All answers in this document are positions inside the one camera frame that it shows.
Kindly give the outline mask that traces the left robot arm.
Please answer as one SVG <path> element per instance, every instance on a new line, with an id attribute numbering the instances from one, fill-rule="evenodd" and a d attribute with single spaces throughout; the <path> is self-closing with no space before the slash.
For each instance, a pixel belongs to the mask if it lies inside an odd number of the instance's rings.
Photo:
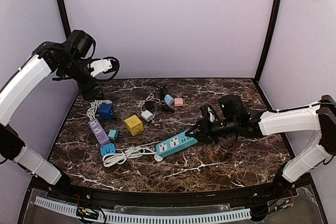
<path id="1" fill-rule="evenodd" d="M 114 57 L 87 57 L 88 51 L 95 48 L 96 41 L 83 30 L 74 30 L 62 43 L 45 41 L 1 88 L 1 155 L 5 161 L 16 163 L 57 188 L 68 185 L 70 178 L 27 145 L 10 122 L 18 108 L 52 73 L 56 74 L 54 81 L 75 80 L 84 99 L 102 100 L 103 91 L 97 83 L 104 80 L 97 76 L 116 75 L 120 64 Z"/>

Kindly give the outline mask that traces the yellow cube socket adapter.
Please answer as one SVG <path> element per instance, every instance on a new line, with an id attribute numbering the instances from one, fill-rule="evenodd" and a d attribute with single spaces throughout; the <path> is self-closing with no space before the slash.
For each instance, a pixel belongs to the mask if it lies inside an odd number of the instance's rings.
<path id="1" fill-rule="evenodd" d="M 138 135 L 144 131 L 143 123 L 136 115 L 125 119 L 125 124 L 132 136 Z"/>

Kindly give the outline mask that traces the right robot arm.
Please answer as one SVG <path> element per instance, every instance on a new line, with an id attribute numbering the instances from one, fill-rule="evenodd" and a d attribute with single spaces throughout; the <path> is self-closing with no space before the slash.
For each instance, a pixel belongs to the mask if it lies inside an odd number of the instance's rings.
<path id="1" fill-rule="evenodd" d="M 185 132 L 200 142 L 218 143 L 220 138 L 262 138 L 276 134 L 302 136 L 307 146 L 278 169 L 267 197 L 279 198 L 304 174 L 327 159 L 335 157 L 335 100 L 323 95 L 320 100 L 296 108 L 263 110 L 250 114 L 238 95 L 218 100 L 223 114 L 220 119 L 211 105 L 200 108 L 202 118 Z"/>

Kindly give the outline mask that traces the teal power strip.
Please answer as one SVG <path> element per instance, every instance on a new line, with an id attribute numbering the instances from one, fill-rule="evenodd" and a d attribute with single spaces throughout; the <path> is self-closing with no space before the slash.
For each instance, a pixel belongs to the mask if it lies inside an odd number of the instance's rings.
<path id="1" fill-rule="evenodd" d="M 198 140 L 194 137 L 186 136 L 185 132 L 179 133 L 156 145 L 158 156 L 165 158 L 190 146 L 195 145 Z"/>

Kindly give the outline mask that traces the black power adapter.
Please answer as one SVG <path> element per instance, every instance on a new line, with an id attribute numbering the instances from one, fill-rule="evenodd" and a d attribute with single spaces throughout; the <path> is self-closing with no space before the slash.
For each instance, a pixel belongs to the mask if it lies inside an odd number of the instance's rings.
<path id="1" fill-rule="evenodd" d="M 146 110 L 150 111 L 151 113 L 154 113 L 155 104 L 153 101 L 145 101 L 144 105 L 146 107 Z"/>

